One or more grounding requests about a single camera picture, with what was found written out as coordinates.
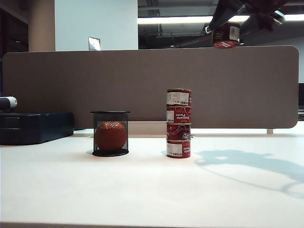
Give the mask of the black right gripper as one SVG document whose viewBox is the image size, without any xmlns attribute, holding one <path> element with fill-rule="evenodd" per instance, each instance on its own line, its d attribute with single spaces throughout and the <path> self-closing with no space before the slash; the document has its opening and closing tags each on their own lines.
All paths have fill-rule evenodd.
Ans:
<svg viewBox="0 0 304 228">
<path fill-rule="evenodd" d="M 219 28 L 242 10 L 275 11 L 284 6 L 287 0 L 219 0 L 212 20 L 205 28 L 207 34 Z M 240 37 L 259 32 L 273 31 L 275 24 L 282 25 L 284 14 L 252 14 L 240 26 Z"/>
</svg>

